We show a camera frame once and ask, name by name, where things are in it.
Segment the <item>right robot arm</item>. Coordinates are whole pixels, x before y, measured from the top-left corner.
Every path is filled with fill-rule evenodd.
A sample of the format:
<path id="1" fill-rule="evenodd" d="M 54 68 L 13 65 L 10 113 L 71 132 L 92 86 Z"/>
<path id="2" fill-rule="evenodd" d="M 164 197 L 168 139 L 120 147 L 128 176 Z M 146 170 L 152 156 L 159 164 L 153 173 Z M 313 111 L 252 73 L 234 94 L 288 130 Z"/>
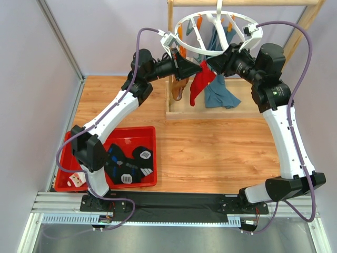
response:
<path id="1" fill-rule="evenodd" d="M 251 84 L 252 99 L 266 120 L 280 160 L 281 175 L 240 190 L 247 203 L 283 201 L 310 194 L 326 183 L 307 156 L 296 125 L 290 88 L 280 79 L 285 63 L 283 48 L 263 44 L 256 58 L 239 44 L 231 44 L 207 64 L 225 77 L 238 75 Z"/>

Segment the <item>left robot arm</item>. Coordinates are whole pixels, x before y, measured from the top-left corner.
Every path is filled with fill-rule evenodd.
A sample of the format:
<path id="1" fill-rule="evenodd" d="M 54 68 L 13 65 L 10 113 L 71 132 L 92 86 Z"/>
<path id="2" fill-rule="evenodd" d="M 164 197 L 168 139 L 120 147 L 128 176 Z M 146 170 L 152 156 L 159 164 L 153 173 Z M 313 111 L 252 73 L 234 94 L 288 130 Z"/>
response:
<path id="1" fill-rule="evenodd" d="M 89 199 L 94 207 L 105 210 L 112 200 L 106 181 L 105 168 L 109 154 L 104 143 L 111 132 L 131 112 L 136 110 L 153 91 L 152 81 L 174 76 L 184 80 L 202 71 L 202 68 L 184 58 L 173 48 L 156 60 L 147 49 L 138 49 L 133 55 L 131 71 L 115 99 L 89 123 L 71 129 L 72 154 L 84 171 Z"/>

